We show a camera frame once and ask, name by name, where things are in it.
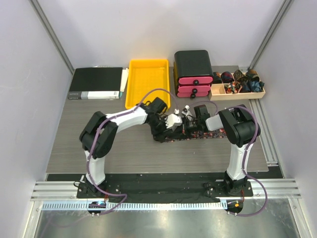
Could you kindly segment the dark patterned necktie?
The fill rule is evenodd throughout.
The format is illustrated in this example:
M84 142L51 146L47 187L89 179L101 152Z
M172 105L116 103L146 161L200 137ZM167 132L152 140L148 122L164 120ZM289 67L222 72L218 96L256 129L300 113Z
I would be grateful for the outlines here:
M200 132L197 134L193 134L193 139L184 139L182 135L182 139L179 141L186 141L186 140L196 140L196 139L214 139L214 138L226 138L226 132L224 131L223 128L213 130L213 131L204 131Z

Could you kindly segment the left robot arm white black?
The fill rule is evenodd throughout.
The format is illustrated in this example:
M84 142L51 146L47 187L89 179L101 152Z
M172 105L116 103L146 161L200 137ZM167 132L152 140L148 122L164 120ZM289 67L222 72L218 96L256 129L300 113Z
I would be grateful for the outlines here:
M86 155L86 185L93 197L102 197L106 191L105 158L119 132L147 123L154 138L165 139L166 132L182 126L179 110L164 116L161 113L166 108L166 103L157 97L148 104L139 103L119 113L105 115L98 111L93 114L79 137Z

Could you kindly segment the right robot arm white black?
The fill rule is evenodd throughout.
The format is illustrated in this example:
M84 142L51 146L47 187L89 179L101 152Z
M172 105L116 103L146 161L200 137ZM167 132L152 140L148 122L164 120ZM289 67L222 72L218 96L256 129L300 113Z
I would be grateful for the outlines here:
M247 186L247 163L251 148L261 129L255 116L244 105L219 111L210 116L206 106L195 107L196 115L189 106L182 110L182 133L187 138L220 138L225 136L231 143L229 166L219 187L224 194L238 196Z

